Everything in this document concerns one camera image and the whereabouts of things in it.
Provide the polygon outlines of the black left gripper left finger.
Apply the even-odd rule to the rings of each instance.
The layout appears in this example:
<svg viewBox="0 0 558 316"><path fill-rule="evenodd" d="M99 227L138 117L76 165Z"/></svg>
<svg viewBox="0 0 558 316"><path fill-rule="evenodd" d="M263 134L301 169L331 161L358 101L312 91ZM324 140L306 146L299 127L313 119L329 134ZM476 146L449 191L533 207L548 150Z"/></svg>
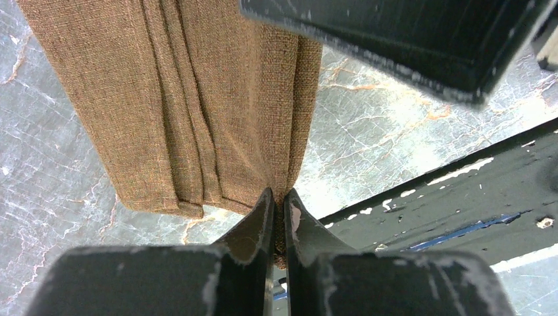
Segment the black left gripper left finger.
<svg viewBox="0 0 558 316"><path fill-rule="evenodd" d="M65 252L29 315L270 315L274 211L270 189L212 244L99 246Z"/></svg>

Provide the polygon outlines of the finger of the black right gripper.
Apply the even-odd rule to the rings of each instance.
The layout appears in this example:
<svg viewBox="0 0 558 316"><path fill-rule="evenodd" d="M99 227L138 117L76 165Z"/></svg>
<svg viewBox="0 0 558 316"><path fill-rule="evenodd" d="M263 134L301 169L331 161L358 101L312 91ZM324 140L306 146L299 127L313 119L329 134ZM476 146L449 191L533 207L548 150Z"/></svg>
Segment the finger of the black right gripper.
<svg viewBox="0 0 558 316"><path fill-rule="evenodd" d="M240 12L317 40L434 97L482 105L556 1L241 1Z"/></svg>

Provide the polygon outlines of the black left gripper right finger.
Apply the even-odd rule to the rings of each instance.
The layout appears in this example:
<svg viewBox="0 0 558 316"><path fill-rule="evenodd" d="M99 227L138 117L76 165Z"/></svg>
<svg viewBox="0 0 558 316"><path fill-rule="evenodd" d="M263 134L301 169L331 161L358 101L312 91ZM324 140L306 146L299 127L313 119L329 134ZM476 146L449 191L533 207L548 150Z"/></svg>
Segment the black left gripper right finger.
<svg viewBox="0 0 558 316"><path fill-rule="evenodd" d="M461 251L359 251L284 198L290 315L513 315L497 277Z"/></svg>

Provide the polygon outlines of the brown cloth napkin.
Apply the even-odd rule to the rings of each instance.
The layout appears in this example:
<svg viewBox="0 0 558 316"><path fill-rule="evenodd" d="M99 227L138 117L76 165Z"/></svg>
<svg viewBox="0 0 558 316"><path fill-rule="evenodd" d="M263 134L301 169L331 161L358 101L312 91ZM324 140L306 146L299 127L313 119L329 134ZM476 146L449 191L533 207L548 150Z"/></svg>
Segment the brown cloth napkin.
<svg viewBox="0 0 558 316"><path fill-rule="evenodd" d="M238 1L19 1L121 202L248 214L294 187L322 45Z"/></svg>

